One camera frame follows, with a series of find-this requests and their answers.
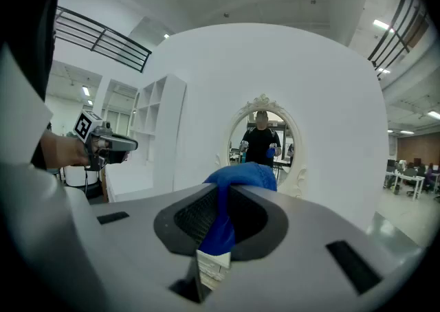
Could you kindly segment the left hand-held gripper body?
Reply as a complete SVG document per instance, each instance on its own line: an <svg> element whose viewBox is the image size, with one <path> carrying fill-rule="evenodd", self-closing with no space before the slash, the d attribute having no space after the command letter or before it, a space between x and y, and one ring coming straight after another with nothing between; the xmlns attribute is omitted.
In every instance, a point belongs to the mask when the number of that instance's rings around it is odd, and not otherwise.
<svg viewBox="0 0 440 312"><path fill-rule="evenodd" d="M107 163L111 147L110 123L93 111L83 109L75 123L74 133L85 146L89 161L88 169L101 170Z"/></svg>

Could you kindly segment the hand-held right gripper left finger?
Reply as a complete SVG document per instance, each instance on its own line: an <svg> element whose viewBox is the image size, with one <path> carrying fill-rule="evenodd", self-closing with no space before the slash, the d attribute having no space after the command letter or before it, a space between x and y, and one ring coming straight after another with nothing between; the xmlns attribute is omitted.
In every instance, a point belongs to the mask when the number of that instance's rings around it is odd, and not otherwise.
<svg viewBox="0 0 440 312"><path fill-rule="evenodd" d="M107 312L220 312L202 285L197 249L217 216L217 187L201 184L155 197L95 205L109 259Z"/></svg>

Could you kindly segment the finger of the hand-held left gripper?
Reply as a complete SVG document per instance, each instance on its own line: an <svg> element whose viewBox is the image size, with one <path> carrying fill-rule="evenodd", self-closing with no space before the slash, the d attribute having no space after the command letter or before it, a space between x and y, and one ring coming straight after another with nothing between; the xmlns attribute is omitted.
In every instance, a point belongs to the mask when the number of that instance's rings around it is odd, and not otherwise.
<svg viewBox="0 0 440 312"><path fill-rule="evenodd" d="M124 162L129 153L138 148L138 142L126 136L112 134L105 135L102 138L104 140L104 158L107 164Z"/></svg>

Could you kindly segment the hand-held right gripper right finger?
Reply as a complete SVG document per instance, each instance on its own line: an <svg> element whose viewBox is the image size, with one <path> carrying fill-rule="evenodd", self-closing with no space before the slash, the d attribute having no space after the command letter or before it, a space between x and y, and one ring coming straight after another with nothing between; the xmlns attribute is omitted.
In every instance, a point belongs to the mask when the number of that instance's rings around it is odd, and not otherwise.
<svg viewBox="0 0 440 312"><path fill-rule="evenodd" d="M424 250L378 229L366 233L322 205L243 186L288 221L266 257L234 261L206 298L208 312L394 312L410 308L406 283Z"/></svg>

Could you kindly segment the blue cloth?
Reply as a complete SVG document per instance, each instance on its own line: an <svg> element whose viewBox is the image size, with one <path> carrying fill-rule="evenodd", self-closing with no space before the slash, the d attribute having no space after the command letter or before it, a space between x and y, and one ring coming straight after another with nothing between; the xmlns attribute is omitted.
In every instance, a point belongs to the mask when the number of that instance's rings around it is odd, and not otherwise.
<svg viewBox="0 0 440 312"><path fill-rule="evenodd" d="M249 185L276 191L277 182L272 168L255 162L220 168L209 175L205 182L217 185L217 217L199 251L220 256L230 252L237 243L236 230L227 211L230 186Z"/></svg>

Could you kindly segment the person's left forearm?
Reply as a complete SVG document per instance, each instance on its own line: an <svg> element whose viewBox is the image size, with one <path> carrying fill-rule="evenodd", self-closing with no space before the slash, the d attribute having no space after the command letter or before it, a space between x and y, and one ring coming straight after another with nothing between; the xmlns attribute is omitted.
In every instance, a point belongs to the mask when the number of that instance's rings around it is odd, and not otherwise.
<svg viewBox="0 0 440 312"><path fill-rule="evenodd" d="M70 165L72 140L45 130L40 138L45 165L48 168L62 168Z"/></svg>

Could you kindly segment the person's left hand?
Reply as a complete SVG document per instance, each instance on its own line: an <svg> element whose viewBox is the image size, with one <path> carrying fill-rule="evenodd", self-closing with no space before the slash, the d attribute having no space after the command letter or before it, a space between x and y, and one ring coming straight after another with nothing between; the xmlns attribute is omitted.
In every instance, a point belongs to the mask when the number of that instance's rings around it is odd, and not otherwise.
<svg viewBox="0 0 440 312"><path fill-rule="evenodd" d="M63 162L66 166L89 165L89 157L85 145L78 138L66 137L63 151Z"/></svg>

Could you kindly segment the white robot with black top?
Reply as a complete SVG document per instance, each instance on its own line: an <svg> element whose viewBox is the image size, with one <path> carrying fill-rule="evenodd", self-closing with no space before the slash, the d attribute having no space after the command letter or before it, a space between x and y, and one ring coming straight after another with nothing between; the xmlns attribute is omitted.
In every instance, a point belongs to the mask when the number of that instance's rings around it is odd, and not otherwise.
<svg viewBox="0 0 440 312"><path fill-rule="evenodd" d="M66 166L65 183L70 187L84 187L86 173L83 166Z"/></svg>

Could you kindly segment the white shelving unit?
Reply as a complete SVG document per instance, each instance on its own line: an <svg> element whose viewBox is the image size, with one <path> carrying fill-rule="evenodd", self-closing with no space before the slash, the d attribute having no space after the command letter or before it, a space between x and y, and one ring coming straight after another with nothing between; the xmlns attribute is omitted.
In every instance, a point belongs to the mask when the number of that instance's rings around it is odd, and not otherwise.
<svg viewBox="0 0 440 312"><path fill-rule="evenodd" d="M155 173L166 166L174 170L177 136L186 83L166 75L138 90L129 135L138 142L129 162L154 163Z"/></svg>

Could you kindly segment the black metal railing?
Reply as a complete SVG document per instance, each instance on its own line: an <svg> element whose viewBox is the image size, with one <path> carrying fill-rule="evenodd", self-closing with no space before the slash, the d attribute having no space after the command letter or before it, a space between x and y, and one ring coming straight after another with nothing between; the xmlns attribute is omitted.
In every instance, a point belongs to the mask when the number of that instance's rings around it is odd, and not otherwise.
<svg viewBox="0 0 440 312"><path fill-rule="evenodd" d="M110 58L140 73L152 51L131 38L73 10L58 6L56 38Z"/></svg>
<svg viewBox="0 0 440 312"><path fill-rule="evenodd" d="M378 43L367 57L378 80L391 74L415 48L430 26L422 0L399 0L390 23L386 24L392 26L395 32L383 30Z"/></svg>

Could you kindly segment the white office desk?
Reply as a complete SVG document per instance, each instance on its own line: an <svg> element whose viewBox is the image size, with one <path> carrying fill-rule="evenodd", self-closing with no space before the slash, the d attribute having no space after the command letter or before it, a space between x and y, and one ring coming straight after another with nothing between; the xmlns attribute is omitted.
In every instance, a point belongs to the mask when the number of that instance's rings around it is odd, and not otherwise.
<svg viewBox="0 0 440 312"><path fill-rule="evenodd" d="M416 199L420 198L420 195L421 195L422 189L423 189L423 184L424 184L424 177L420 177L417 175L412 177L412 176L400 173L397 170L394 170L393 172L386 171L386 176L395 178L394 184L391 186L391 190L394 194L399 193L399 190L397 189L397 187L401 187L400 183L402 182L402 180L414 181L415 188L412 192L412 199L416 200Z"/></svg>

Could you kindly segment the person's black shirt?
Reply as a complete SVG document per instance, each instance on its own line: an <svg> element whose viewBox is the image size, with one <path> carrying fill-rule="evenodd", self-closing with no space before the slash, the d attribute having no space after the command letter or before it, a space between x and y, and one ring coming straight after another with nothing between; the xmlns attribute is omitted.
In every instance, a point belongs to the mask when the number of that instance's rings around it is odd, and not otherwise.
<svg viewBox="0 0 440 312"><path fill-rule="evenodd" d="M58 0L0 0L0 107L13 97L45 99Z"/></svg>

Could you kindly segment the ornate white oval mirror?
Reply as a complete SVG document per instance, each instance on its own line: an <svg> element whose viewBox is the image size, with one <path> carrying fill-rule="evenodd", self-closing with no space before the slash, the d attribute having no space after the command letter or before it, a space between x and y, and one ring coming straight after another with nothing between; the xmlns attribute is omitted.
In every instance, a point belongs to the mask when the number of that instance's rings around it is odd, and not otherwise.
<svg viewBox="0 0 440 312"><path fill-rule="evenodd" d="M251 114L251 112L257 111L269 111L276 114L285 121L287 127L291 131L294 141L293 170L287 175L286 179L280 183L278 189L284 194L304 199L307 192L307 165L304 149L305 143L303 142L300 129L298 128L298 125L293 117L275 100L270 100L263 93L259 97L253 99L253 101L247 102L246 105L233 116L230 125L228 126L228 140L225 145L229 145L230 137L237 128L239 122L244 117L247 117L249 114Z"/></svg>

